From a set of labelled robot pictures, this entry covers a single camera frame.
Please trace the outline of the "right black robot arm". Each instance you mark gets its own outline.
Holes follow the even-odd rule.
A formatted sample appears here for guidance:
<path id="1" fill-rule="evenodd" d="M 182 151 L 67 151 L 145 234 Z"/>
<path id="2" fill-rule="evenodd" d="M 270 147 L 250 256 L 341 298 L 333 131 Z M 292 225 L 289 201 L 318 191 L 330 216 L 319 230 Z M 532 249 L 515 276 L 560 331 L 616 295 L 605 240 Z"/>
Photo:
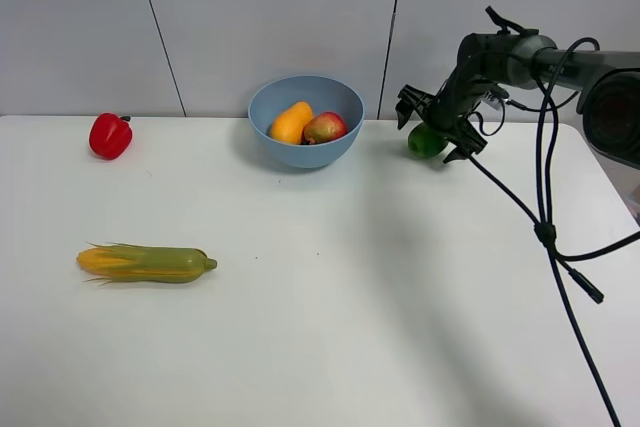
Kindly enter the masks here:
<path id="1" fill-rule="evenodd" d="M 579 95 L 576 111 L 589 144 L 618 163 L 639 165 L 639 55 L 636 52 L 560 50 L 549 37 L 486 9 L 495 33 L 461 41 L 456 66 L 436 94 L 405 85 L 396 104 L 397 126 L 412 115 L 455 145 L 452 158 L 477 154 L 487 142 L 471 125 L 481 102 L 508 104 L 507 87 L 548 92 L 555 86 Z"/>

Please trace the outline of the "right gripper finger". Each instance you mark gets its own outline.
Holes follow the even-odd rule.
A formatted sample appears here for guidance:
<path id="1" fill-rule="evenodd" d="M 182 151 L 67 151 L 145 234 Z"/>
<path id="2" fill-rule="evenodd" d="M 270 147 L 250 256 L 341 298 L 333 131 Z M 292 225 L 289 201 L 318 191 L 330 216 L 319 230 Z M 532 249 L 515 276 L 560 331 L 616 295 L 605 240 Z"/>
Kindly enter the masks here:
<path id="1" fill-rule="evenodd" d="M 455 146 L 444 158 L 445 164 L 466 160 L 471 155 L 481 153 L 486 147 L 486 140 L 467 119 L 456 120 L 443 137 Z"/>
<path id="2" fill-rule="evenodd" d="M 397 129 L 403 129 L 413 114 L 423 122 L 427 122 L 427 111 L 435 96 L 406 84 L 398 94 L 395 107 Z"/>

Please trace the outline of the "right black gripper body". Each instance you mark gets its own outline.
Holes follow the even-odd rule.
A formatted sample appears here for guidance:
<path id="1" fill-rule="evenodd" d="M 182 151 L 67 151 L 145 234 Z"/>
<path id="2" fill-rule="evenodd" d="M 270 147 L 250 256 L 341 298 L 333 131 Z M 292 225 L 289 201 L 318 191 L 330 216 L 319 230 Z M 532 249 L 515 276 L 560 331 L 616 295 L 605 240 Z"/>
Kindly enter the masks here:
<path id="1" fill-rule="evenodd" d="M 481 98 L 505 82 L 504 59 L 463 59 L 425 110 L 424 122 L 447 140 L 482 140 L 468 117 Z"/>

